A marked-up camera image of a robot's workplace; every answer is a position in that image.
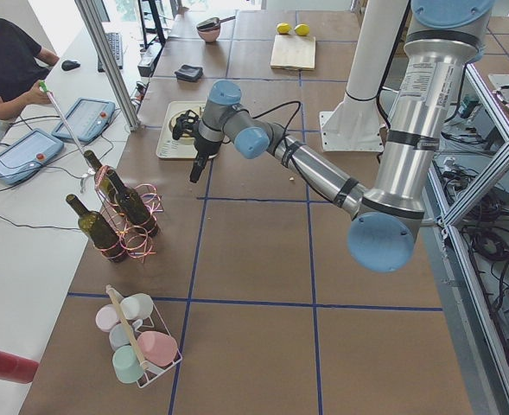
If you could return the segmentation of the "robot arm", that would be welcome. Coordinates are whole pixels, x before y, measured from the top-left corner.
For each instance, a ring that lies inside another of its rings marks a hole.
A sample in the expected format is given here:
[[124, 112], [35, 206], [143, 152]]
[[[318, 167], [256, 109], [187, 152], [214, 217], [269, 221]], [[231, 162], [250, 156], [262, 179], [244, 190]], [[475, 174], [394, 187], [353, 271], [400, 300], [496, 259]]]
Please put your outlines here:
[[296, 141], [285, 128], [253, 118], [241, 91], [218, 80], [194, 123], [196, 157], [190, 181], [197, 182], [208, 158], [229, 139], [245, 158], [272, 154], [315, 192], [347, 211], [351, 256], [376, 272], [402, 268], [411, 259], [424, 217], [423, 186], [462, 71], [479, 58], [493, 8], [490, 1], [415, 1], [405, 53], [409, 63], [391, 115], [374, 185], [355, 178]]

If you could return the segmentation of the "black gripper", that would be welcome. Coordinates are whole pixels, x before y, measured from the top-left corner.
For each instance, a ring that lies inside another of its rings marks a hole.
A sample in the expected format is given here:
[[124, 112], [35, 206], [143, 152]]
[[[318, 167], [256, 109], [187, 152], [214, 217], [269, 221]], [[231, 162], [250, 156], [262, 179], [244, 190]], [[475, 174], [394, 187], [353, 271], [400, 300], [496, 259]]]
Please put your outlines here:
[[172, 138], [179, 140], [188, 134], [194, 139], [197, 155], [189, 176], [190, 182], [198, 182], [210, 156], [215, 156], [220, 149], [220, 140], [211, 140], [207, 133], [200, 132], [200, 116], [193, 110], [186, 110], [179, 115], [172, 130]]

